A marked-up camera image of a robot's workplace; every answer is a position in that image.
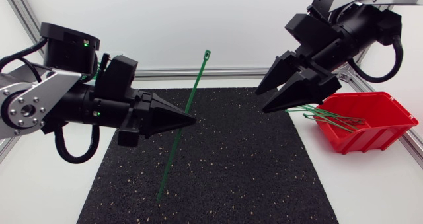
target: speckled black mat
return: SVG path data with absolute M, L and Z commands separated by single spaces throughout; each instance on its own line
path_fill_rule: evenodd
M 155 92 L 184 108 L 190 89 Z M 175 131 L 112 140 L 78 223 L 338 223 L 290 117 L 259 112 L 271 95 L 198 89 L 160 204 Z

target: green cable tie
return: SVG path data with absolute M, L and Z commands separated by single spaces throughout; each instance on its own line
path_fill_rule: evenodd
M 196 93 L 198 83 L 200 82 L 204 68 L 206 67 L 206 63 L 210 58 L 210 54 L 211 54 L 211 51 L 209 50 L 206 50 L 206 52 L 204 52 L 203 64 L 201 66 L 200 72 L 198 72 L 198 76 L 194 84 L 194 87 L 192 87 L 190 98 L 188 99 L 188 102 L 186 103 L 185 113 L 188 113 L 190 111 L 192 100 L 194 99 L 194 95 Z M 176 153 L 176 148 L 178 147 L 181 135 L 182 135 L 182 128 L 178 130 L 176 138 L 174 139 L 171 154 L 169 155 L 169 160 L 167 161 L 167 164 L 166 164 L 165 173 L 163 174 L 163 177 L 161 180 L 160 189 L 159 189 L 159 193 L 157 194 L 156 202 L 160 202 L 161 200 L 161 195 L 163 193 L 163 189 L 165 188 L 167 176 L 168 176 L 169 170 L 171 169 L 173 157 L 174 157 L 174 154 Z

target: aluminum frame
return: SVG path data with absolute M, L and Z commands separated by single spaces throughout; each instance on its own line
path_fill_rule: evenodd
M 39 39 L 40 23 L 37 20 L 27 0 L 7 0 L 18 19 L 22 23 L 26 33 L 28 33 L 31 40 L 35 43 Z M 386 9 L 389 6 L 382 5 L 380 9 Z M 356 56 L 355 60 L 360 64 L 368 50 L 363 51 Z M 44 57 L 44 51 L 40 50 L 41 56 Z M 349 65 L 341 67 L 335 71 L 338 73 L 338 78 L 344 79 L 358 92 L 375 91 L 371 85 L 359 77 Z M 251 69 L 207 69 L 204 71 L 205 79 L 242 79 L 242 78 L 263 78 L 267 73 L 264 68 Z M 194 79 L 198 74 L 197 69 L 185 70 L 157 70 L 157 71 L 137 71 L 135 74 L 136 80 L 167 80 L 167 79 Z M 0 140 L 0 162 L 5 155 L 10 151 L 13 145 L 19 138 Z M 414 129 L 408 131 L 403 135 L 399 141 L 407 148 L 410 154 L 416 159 L 417 163 L 423 168 L 423 139 L 417 134 Z

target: red storage bin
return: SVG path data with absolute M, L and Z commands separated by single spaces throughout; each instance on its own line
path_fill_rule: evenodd
M 350 151 L 384 151 L 418 124 L 416 118 L 384 92 L 334 94 L 317 108 L 342 116 L 365 119 L 364 124 L 355 125 L 359 129 L 353 133 L 317 121 L 335 151 L 344 155 Z

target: black cable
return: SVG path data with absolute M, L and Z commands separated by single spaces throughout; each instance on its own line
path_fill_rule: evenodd
M 6 56 L 3 59 L 0 59 L 0 72 L 1 70 L 10 62 L 22 58 L 24 56 L 27 56 L 29 54 L 31 54 L 32 52 L 35 52 L 39 49 L 41 49 L 45 44 L 47 43 L 47 38 L 41 38 L 37 43 L 35 43 L 35 45 L 25 49 L 25 50 L 21 50 L 20 52 L 17 52 L 13 55 L 10 56 Z
M 403 57 L 404 57 L 404 50 L 403 50 L 403 45 L 401 44 L 401 37 L 396 35 L 393 36 L 393 43 L 392 43 L 394 50 L 395 50 L 395 64 L 392 68 L 392 70 L 386 74 L 385 76 L 382 77 L 372 77 L 368 74 L 366 74 L 364 71 L 362 71 L 358 65 L 356 64 L 356 62 L 354 62 L 354 59 L 349 59 L 348 63 L 351 65 L 351 67 L 357 72 L 357 74 L 359 76 L 361 76 L 363 79 L 365 79 L 366 81 L 369 81 L 371 83 L 382 83 L 385 82 L 389 79 L 391 79 L 392 77 L 394 77 L 400 67 L 401 67 L 401 63 L 403 62 Z
M 34 63 L 34 62 L 31 62 L 31 64 L 32 64 L 34 67 L 37 67 L 37 68 L 40 68 L 40 69 L 45 69 L 45 70 L 48 70 L 48 71 L 51 71 L 51 70 L 52 70 L 52 68 L 50 68 L 50 67 L 47 67 L 47 66 L 44 66 L 44 65 L 39 65 L 39 64 Z
M 39 83 L 41 83 L 41 76 L 40 76 L 40 74 L 38 73 L 38 71 L 35 69 L 35 67 L 34 67 L 34 65 L 31 63 L 31 62 L 29 62 L 27 59 L 25 59 L 25 58 L 18 58 L 18 60 L 20 60 L 20 61 L 22 61 L 23 63 L 25 63 L 25 65 L 26 66 L 28 66 L 28 68 L 32 71 L 32 73 L 34 74 L 34 76 L 35 76 L 35 78 L 37 79 L 37 81 L 39 82 Z
M 73 155 L 69 153 L 69 151 L 67 151 L 65 139 L 63 138 L 62 127 L 58 128 L 54 132 L 54 135 L 55 135 L 54 141 L 56 143 L 56 149 L 58 150 L 60 157 L 69 163 L 81 164 L 91 159 L 91 157 L 93 157 L 93 155 L 97 151 L 98 143 L 100 141 L 100 126 L 93 125 L 93 128 L 91 130 L 90 147 L 88 148 L 87 152 L 84 155 L 81 155 L 80 157 L 74 157 Z

